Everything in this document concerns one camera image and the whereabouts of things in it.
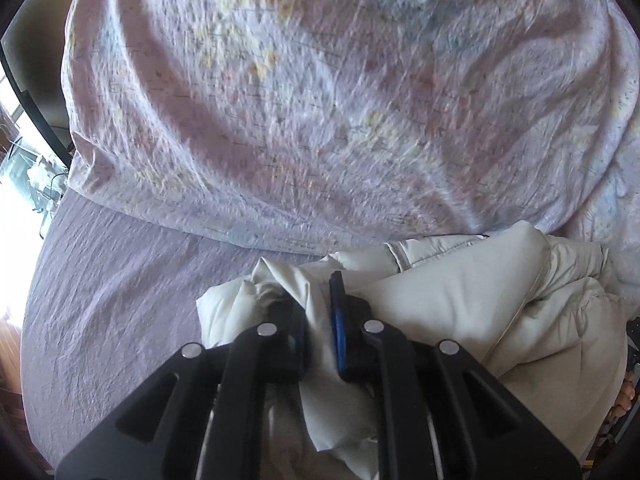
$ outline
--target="beige jacket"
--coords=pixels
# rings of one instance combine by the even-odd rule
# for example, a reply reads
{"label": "beige jacket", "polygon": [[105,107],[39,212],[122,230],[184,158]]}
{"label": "beige jacket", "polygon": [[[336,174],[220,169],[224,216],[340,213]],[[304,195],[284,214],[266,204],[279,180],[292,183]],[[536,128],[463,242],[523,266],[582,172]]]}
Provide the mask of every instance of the beige jacket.
{"label": "beige jacket", "polygon": [[626,365],[622,302],[600,244],[545,236],[520,222],[491,238],[438,236],[391,242],[292,266],[265,259],[250,277],[198,300],[207,347],[257,324],[286,290],[307,313],[313,362],[299,387],[268,392],[265,478],[372,479],[372,399],[340,380],[328,280],[415,341],[458,341],[580,456],[616,399]]}

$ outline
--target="bed sheet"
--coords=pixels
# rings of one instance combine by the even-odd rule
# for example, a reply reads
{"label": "bed sheet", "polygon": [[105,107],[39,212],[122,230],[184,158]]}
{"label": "bed sheet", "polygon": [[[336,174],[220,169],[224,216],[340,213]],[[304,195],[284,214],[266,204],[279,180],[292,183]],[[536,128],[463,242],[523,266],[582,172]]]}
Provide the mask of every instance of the bed sheet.
{"label": "bed sheet", "polygon": [[245,247],[552,232],[638,112],[612,0],[74,0],[67,39],[71,186]]}
{"label": "bed sheet", "polygon": [[56,466],[141,380],[200,340],[195,301],[250,272],[247,250],[123,215],[68,192],[31,285],[21,351],[33,443]]}

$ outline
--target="wooden floor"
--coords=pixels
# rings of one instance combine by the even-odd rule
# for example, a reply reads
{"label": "wooden floor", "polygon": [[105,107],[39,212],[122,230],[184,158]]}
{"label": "wooden floor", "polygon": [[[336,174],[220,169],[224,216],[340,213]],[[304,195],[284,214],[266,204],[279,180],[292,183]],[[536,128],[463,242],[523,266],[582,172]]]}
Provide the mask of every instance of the wooden floor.
{"label": "wooden floor", "polygon": [[0,320],[0,373],[12,392],[20,394],[20,331]]}

